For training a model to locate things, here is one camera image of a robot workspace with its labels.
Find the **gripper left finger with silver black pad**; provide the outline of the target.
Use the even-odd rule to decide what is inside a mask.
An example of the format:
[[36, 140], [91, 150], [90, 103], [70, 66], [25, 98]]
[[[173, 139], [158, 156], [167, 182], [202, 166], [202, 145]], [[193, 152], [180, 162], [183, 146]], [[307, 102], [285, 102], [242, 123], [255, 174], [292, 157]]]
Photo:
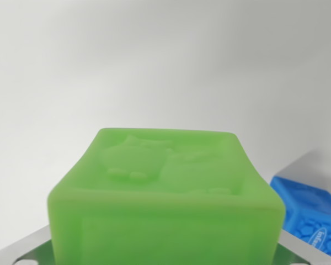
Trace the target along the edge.
[[0, 264], [18, 264], [22, 260], [55, 264], [48, 225], [0, 250]]

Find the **gripper right finger with silver black pad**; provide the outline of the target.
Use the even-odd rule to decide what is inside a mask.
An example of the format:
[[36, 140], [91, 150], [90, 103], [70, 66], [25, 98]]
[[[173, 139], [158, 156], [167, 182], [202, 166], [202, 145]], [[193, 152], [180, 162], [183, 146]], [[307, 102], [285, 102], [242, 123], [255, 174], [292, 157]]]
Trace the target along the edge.
[[331, 256], [300, 240], [285, 230], [281, 230], [279, 244], [305, 259], [310, 264], [331, 264]]

